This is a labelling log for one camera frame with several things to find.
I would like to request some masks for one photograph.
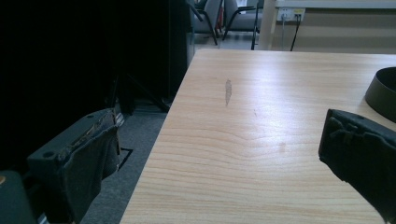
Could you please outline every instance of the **wall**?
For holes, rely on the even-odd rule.
[[[257,49],[290,50],[296,23],[272,21],[269,2]],[[293,50],[395,54],[396,9],[307,8]]]

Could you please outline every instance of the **wood grain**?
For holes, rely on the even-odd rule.
[[[200,49],[121,223],[383,223],[318,159],[329,108],[364,101],[395,55]],[[232,95],[225,104],[227,80]]]

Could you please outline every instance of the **light wood surface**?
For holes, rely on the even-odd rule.
[[[364,100],[375,72],[395,64],[396,55],[198,50],[121,223],[383,223],[318,146],[329,108],[396,131]]]

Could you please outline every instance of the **carpeted floor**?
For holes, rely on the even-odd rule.
[[[125,163],[116,173],[102,181],[101,192],[92,202],[81,224],[120,223],[166,115],[151,109],[137,109],[132,116],[124,118],[119,128],[119,139],[120,146],[126,149],[120,154],[120,161],[126,159]]]

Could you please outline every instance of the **power outlet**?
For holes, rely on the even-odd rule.
[[[280,7],[277,11],[277,21],[297,21],[297,15],[301,16],[301,21],[304,19],[305,8],[303,7]]]

